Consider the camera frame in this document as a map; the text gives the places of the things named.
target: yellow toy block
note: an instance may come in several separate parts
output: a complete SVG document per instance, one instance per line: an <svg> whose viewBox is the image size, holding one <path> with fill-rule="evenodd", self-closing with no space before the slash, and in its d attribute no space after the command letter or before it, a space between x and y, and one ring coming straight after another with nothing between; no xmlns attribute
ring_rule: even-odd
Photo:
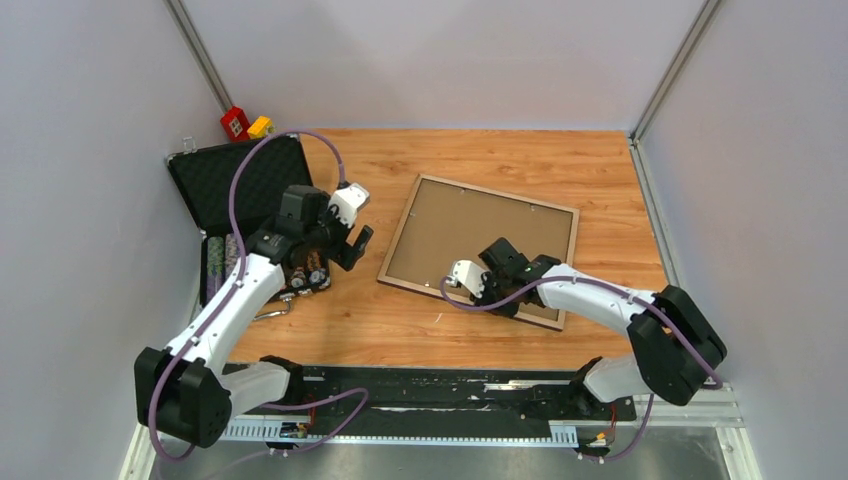
<svg viewBox="0 0 848 480"><path fill-rule="evenodd" d="M250 135L250 138L262 138L270 133L274 133L274 123L271 122L271 119L268 117L262 117L256 119L253 122L253 125L247 129L247 134Z"/></svg>

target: gray wall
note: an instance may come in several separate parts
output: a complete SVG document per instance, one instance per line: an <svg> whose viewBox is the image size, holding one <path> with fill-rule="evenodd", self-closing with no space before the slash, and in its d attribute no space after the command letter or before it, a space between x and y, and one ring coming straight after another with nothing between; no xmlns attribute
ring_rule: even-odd
<svg viewBox="0 0 848 480"><path fill-rule="evenodd" d="M645 141L765 478L845 478L848 3L728 1Z"/></svg>
<svg viewBox="0 0 848 480"><path fill-rule="evenodd" d="M701 0L187 0L278 125L629 129Z"/></svg>
<svg viewBox="0 0 848 480"><path fill-rule="evenodd" d="M197 285L162 159L220 112L161 1L4 2L0 62L0 478L115 478Z"/></svg>

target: cork board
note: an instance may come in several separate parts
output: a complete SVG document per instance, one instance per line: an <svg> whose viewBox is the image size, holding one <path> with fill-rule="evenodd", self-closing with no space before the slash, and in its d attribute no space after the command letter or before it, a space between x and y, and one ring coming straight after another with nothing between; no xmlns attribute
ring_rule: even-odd
<svg viewBox="0 0 848 480"><path fill-rule="evenodd" d="M485 267L478 255L504 237L529 260L539 254L571 264L579 211L517 195L419 175L377 280L441 297L439 282L457 260ZM465 288L448 288L471 304ZM517 320L562 330L565 312L522 305Z"/></svg>

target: red block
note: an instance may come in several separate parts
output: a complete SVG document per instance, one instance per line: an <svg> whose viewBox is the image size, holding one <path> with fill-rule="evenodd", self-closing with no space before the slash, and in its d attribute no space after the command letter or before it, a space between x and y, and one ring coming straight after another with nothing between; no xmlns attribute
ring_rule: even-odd
<svg viewBox="0 0 848 480"><path fill-rule="evenodd" d="M250 140L250 135L247 134L247 129L250 128L250 122L247 121L247 115L244 110L239 107L233 107L221 117L221 126L227 132L231 142L243 142Z"/></svg>

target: wooden tabletop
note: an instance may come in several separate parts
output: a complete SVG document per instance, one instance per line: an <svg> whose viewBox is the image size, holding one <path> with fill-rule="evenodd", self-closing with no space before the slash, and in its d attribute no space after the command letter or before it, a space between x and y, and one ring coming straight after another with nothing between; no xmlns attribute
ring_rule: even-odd
<svg viewBox="0 0 848 480"><path fill-rule="evenodd" d="M626 286L663 288L623 133L322 132L344 156L348 180L371 193L357 223L371 225L374 237L353 271L331 267L330 289L298 298L289 315L254 322L232 360L277 355L308 364L576 369L598 355L629 351L626 339L576 315L554 332L377 283L413 182L425 173L576 207L575 268ZM331 190L337 181L331 154L310 138L304 148L316 186Z"/></svg>

